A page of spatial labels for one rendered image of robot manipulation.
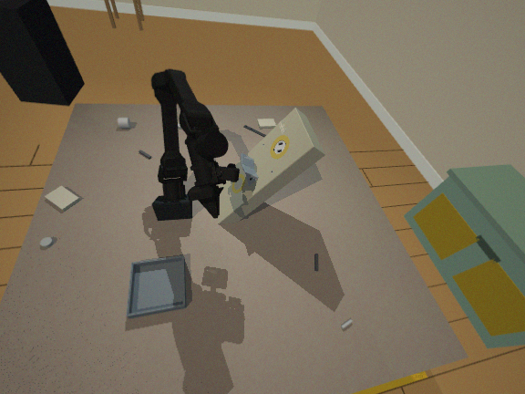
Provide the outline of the white cylinder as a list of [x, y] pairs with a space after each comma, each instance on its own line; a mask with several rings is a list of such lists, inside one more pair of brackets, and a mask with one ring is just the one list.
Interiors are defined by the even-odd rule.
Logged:
[[285, 144], [285, 142], [284, 142], [283, 140], [279, 141], [279, 142], [276, 144], [275, 148], [274, 148], [275, 153], [276, 153], [276, 154], [281, 153], [281, 152], [283, 151], [285, 145], [286, 145], [286, 144]]

